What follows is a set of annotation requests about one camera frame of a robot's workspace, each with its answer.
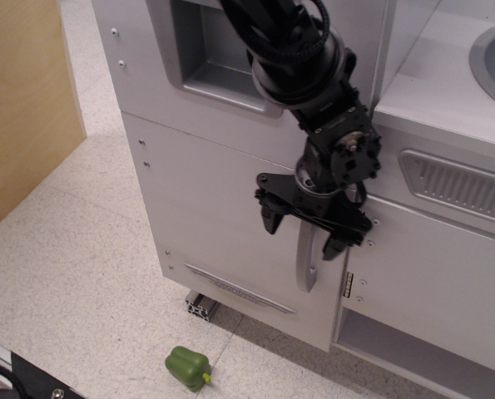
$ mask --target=white cabinet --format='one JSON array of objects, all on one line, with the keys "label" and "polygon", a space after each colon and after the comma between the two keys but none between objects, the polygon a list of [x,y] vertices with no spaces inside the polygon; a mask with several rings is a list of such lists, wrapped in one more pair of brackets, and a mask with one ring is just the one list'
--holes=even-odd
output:
[{"label": "white cabinet", "polygon": [[495,370],[495,239],[369,198],[343,305]]},{"label": "white cabinet", "polygon": [[164,276],[329,350],[344,256],[322,261],[327,234],[316,234],[317,282],[300,291],[300,221],[285,217],[270,235],[254,198],[259,173],[291,171],[126,113],[123,120]]}]

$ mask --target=screw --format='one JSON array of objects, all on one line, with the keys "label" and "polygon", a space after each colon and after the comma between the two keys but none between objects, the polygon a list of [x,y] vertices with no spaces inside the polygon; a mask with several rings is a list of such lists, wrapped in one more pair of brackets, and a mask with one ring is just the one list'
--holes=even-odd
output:
[{"label": "screw", "polygon": [[64,397],[64,391],[62,389],[56,389],[51,394],[51,399],[62,399]]}]

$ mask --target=black cable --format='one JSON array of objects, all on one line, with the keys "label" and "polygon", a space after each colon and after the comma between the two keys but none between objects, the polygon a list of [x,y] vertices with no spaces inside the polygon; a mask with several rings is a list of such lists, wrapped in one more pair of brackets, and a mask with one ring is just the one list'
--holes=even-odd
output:
[{"label": "black cable", "polygon": [[16,377],[16,374],[8,371],[5,367],[0,366],[0,376],[4,376],[12,383],[12,386],[17,391],[20,399],[32,399],[25,391],[25,387],[23,386],[23,384]]},{"label": "black cable", "polygon": [[329,12],[321,0],[310,1],[319,9],[322,19],[320,25],[322,26],[323,33],[321,38],[314,45],[308,46],[300,52],[281,52],[275,49],[255,32],[253,27],[247,22],[248,18],[245,18],[232,2],[229,0],[220,0],[220,3],[238,35],[254,53],[269,62],[280,65],[295,65],[308,61],[315,54],[320,52],[330,35]]}]

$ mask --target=recessed handle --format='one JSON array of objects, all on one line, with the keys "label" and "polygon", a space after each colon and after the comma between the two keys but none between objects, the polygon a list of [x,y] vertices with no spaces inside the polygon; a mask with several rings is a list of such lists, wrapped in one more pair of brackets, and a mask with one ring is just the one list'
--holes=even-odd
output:
[{"label": "recessed handle", "polygon": [[295,275],[297,287],[306,293],[311,291],[317,279],[317,268],[312,264],[312,245],[316,231],[317,229],[312,224],[300,222]]}]

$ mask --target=countertop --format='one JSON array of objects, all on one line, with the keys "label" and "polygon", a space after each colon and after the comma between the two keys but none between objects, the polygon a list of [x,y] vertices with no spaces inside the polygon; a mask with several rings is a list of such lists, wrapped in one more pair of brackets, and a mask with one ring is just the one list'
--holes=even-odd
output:
[{"label": "countertop", "polygon": [[377,124],[495,157],[495,100],[469,66],[495,0],[442,0],[377,105]]}]

